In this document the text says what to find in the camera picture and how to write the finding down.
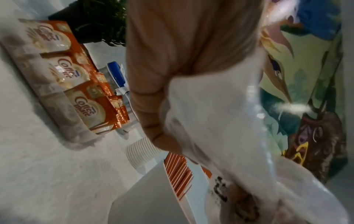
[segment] white table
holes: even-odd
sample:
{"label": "white table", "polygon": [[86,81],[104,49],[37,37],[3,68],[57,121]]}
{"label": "white table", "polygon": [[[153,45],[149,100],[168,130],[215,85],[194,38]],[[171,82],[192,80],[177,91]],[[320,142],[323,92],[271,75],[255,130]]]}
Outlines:
{"label": "white table", "polygon": [[[61,7],[59,0],[1,0],[0,16],[25,10],[41,18]],[[111,203],[141,177],[125,155],[141,131],[66,142],[2,48],[0,105],[0,223],[107,223]]]}

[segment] white container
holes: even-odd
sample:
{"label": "white container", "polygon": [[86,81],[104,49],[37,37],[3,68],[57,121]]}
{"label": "white container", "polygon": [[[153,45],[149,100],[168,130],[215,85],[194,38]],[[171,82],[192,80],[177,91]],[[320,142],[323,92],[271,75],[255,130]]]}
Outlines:
{"label": "white container", "polygon": [[181,207],[161,162],[113,202],[108,224],[193,224],[191,213]]}
{"label": "white container", "polygon": [[145,165],[163,152],[161,149],[156,148],[147,137],[126,148],[126,156],[135,169]]}

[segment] coffee mate box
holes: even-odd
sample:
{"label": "coffee mate box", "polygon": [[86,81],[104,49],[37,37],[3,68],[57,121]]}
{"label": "coffee mate box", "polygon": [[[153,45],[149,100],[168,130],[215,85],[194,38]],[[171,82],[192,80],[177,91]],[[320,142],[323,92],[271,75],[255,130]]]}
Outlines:
{"label": "coffee mate box", "polygon": [[19,19],[22,24],[24,48],[28,53],[80,52],[81,47],[69,25],[63,21],[38,21]]}
{"label": "coffee mate box", "polygon": [[58,53],[42,55],[51,73],[58,84],[69,90],[86,81],[96,79],[95,69],[83,53]]}
{"label": "coffee mate box", "polygon": [[97,82],[87,81],[65,94],[89,129],[118,122],[116,110]]}

